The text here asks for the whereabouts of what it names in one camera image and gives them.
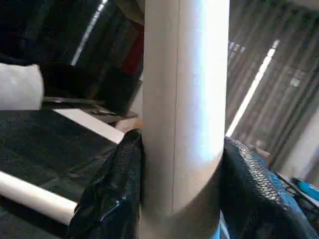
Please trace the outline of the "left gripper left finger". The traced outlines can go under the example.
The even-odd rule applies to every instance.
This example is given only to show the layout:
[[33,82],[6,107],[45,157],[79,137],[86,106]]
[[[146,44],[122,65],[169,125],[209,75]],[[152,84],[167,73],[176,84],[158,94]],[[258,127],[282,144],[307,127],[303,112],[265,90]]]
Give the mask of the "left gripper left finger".
[[142,135],[132,129],[85,188],[67,230],[69,239],[135,239],[139,221]]

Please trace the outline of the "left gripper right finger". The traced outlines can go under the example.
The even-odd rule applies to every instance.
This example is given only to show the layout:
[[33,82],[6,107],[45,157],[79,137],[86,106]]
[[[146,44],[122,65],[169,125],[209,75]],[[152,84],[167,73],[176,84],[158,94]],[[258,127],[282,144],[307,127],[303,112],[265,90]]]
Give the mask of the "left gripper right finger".
[[221,163],[221,211],[232,239],[317,239],[294,198],[263,159],[226,137]]

